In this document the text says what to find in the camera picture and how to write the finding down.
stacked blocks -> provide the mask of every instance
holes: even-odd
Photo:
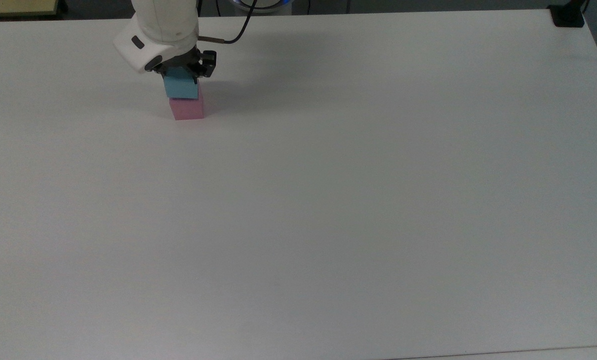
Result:
[[[170,68],[163,84],[175,120],[203,119],[203,94],[191,73],[182,67]]]

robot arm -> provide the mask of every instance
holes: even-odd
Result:
[[[189,66],[198,76],[211,75],[216,53],[196,48],[196,0],[132,0],[132,6],[136,13],[113,43],[134,70],[163,74],[169,67]],[[209,69],[199,64],[201,59]]]

black clamp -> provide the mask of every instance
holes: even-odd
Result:
[[[581,7],[586,1],[588,0],[571,0],[565,5],[548,6],[554,25],[559,28],[582,28],[585,20]]]
[[[213,50],[205,50],[201,52],[198,48],[193,47],[188,52],[172,57],[153,66],[149,71],[153,71],[162,76],[168,73],[171,68],[184,68],[194,78],[209,78],[214,73],[214,68],[217,66],[217,52]]]

pink block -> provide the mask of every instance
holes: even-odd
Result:
[[[201,87],[198,87],[198,98],[170,98],[170,108],[175,120],[203,119]]]

floor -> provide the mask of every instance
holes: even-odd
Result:
[[[217,0],[222,16],[234,16],[230,0]],[[310,14],[351,14],[377,12],[430,12],[465,10],[545,9],[550,4],[567,0],[310,0]],[[134,10],[130,0],[66,0],[68,12],[64,19],[131,18]],[[205,0],[201,16],[217,16],[216,4]],[[294,14],[306,14],[308,0],[295,0]],[[597,45],[597,0],[591,0],[585,14]]]

